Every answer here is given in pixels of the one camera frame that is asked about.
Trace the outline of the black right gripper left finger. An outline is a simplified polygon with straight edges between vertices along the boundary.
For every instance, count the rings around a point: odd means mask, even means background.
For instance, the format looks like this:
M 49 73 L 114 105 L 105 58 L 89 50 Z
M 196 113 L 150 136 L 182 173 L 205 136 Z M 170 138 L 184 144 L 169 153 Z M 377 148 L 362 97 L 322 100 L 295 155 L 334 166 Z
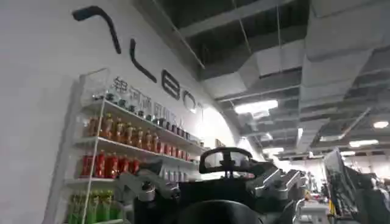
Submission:
M 122 172 L 114 180 L 114 201 L 124 208 L 135 199 L 152 202 L 158 195 L 163 199 L 178 200 L 179 186 L 160 176 L 162 168 L 160 159 L 140 164 L 135 173 Z

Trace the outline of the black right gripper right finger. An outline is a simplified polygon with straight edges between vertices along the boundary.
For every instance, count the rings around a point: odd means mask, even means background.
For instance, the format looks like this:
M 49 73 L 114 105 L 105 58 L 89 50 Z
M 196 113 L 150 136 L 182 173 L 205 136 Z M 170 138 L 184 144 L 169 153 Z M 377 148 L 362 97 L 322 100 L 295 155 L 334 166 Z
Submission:
M 245 205 L 253 210 L 282 210 L 304 198 L 305 178 L 299 170 L 284 172 L 270 162 L 249 161 L 253 175 L 245 182 Z

